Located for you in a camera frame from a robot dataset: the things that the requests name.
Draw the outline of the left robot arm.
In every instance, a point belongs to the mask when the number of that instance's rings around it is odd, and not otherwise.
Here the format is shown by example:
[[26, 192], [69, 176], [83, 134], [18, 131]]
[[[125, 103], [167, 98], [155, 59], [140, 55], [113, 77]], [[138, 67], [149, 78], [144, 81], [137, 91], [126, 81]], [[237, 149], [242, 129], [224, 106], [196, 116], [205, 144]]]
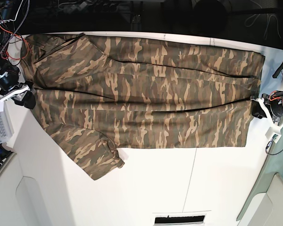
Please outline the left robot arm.
[[[272, 78], [276, 79], [280, 74], [283, 75], [283, 62], [276, 69]], [[269, 129], [266, 132], [268, 139], [268, 147], [272, 143], [277, 143], [281, 138], [281, 130], [283, 128], [283, 91], [273, 91], [271, 94], [263, 93], [261, 97], [251, 97], [254, 102], [252, 116], [258, 119], [266, 118]]]

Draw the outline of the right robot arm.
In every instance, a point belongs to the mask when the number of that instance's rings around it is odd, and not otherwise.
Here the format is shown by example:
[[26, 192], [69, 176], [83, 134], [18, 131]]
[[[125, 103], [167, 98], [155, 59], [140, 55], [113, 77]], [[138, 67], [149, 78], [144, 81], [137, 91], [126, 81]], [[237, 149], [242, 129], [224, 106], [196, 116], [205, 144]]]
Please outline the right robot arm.
[[24, 57], [13, 58], [8, 53], [13, 38], [23, 42], [27, 54], [30, 51], [28, 42], [18, 32], [28, 16], [30, 3], [29, 0], [0, 0], [0, 112], [9, 99], [27, 109], [34, 109], [36, 105], [33, 83], [19, 81], [18, 65]]

